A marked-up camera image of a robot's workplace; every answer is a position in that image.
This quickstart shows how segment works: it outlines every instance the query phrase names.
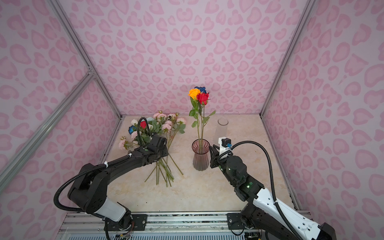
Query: mounting plate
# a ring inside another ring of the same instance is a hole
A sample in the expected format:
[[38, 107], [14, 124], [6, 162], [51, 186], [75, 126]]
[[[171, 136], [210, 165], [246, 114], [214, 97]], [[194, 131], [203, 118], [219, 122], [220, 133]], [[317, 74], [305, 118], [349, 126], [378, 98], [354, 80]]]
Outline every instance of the mounting plate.
[[[134, 224], [133, 230], [134, 231], [144, 231], [145, 226], [147, 225], [147, 214], [132, 214], [132, 219]], [[119, 230], [119, 224], [117, 222], [114, 222], [112, 220], [108, 220], [107, 223], [108, 231], [120, 231]]]
[[238, 214], [227, 214], [228, 229], [231, 230], [243, 230], [244, 225], [241, 222], [241, 213]]

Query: pink wall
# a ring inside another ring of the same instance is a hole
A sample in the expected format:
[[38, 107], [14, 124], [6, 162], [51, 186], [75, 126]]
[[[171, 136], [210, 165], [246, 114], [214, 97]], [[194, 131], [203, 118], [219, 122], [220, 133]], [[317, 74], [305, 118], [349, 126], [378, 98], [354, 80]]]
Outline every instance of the pink wall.
[[63, 0], [124, 114], [188, 113], [187, 93], [210, 91], [210, 111], [260, 112], [306, 0]]
[[[91, 82], [0, 196], [0, 239], [54, 239], [66, 212], [53, 205], [53, 195], [84, 164], [99, 163], [115, 124], [112, 109]], [[74, 206], [68, 189], [61, 203]]]
[[319, 2], [266, 123], [304, 209], [384, 238], [384, 2]]
[[0, 172], [85, 72], [44, 0], [0, 4]]

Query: glass cylinder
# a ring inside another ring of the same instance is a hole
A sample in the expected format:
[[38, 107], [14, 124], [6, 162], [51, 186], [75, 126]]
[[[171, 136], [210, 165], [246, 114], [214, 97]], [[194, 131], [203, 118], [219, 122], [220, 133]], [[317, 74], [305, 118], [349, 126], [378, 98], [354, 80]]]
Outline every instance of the glass cylinder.
[[213, 144], [216, 144], [216, 145], [219, 144], [218, 143], [219, 137], [227, 136], [227, 127], [228, 127], [228, 120], [226, 118], [221, 117], [217, 120], [216, 131], [212, 141]]
[[209, 142], [205, 139], [197, 139], [192, 143], [192, 150], [195, 153], [193, 167], [199, 171], [206, 170], [210, 162]]

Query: flower bundle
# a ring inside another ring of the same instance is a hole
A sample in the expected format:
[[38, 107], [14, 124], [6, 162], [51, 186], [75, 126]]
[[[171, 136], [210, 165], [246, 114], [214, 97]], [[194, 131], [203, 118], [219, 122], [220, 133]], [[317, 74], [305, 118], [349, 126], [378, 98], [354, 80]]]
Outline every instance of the flower bundle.
[[[178, 113], [171, 113], [171, 114], [164, 114], [161, 111], [155, 113], [152, 118], [146, 118], [148, 122], [148, 127], [150, 128], [152, 133], [157, 133], [159, 135], [163, 135], [167, 138], [167, 148], [168, 151], [171, 147], [172, 141], [175, 138], [175, 135], [180, 132], [184, 133], [185, 124], [187, 123], [184, 118], [179, 117]], [[136, 119], [131, 121], [132, 126], [129, 127], [129, 134], [131, 135], [131, 142], [127, 141], [126, 137], [122, 137], [121, 141], [119, 143], [119, 148], [122, 150], [128, 150], [131, 147], [139, 146], [137, 143], [137, 129], [139, 129], [141, 140], [144, 142], [144, 145], [149, 143], [151, 141], [150, 133], [148, 132], [147, 125], [145, 121], [142, 121], [140, 123], [140, 126], [138, 126], [138, 121]], [[170, 156], [173, 163], [176, 165], [177, 169], [180, 171], [179, 167], [177, 166], [176, 162], [173, 160], [173, 158]], [[151, 174], [148, 176], [148, 178], [145, 180], [145, 182], [149, 179], [149, 177], [152, 175], [152, 173], [156, 170], [156, 185], [159, 184], [159, 177], [160, 174], [163, 176], [166, 185], [171, 186], [171, 181], [173, 182], [174, 177], [172, 175], [172, 171], [170, 170], [168, 166], [168, 157], [166, 159], [160, 159], [156, 162], [156, 166], [151, 172]]]
[[205, 116], [205, 106], [208, 104], [209, 93], [205, 90], [205, 87], [195, 87], [189, 91], [192, 110], [189, 112], [189, 116], [194, 117], [196, 121], [192, 123], [192, 127], [197, 126], [197, 135], [199, 137], [199, 149], [202, 149], [204, 126], [208, 123], [209, 117], [216, 113], [213, 111], [207, 117]]

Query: red rose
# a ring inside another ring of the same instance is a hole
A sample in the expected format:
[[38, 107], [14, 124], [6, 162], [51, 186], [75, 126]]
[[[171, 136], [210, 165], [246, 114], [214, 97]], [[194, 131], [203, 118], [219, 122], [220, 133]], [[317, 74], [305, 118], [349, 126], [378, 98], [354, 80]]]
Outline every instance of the red rose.
[[142, 121], [142, 122], [140, 123], [140, 126], [141, 126], [142, 128], [145, 129], [145, 127], [147, 126], [147, 124], [146, 124], [144, 121]]
[[209, 97], [209, 93], [199, 93], [196, 98], [197, 100], [200, 102], [200, 104], [207, 104], [207, 100], [208, 100], [208, 97]]

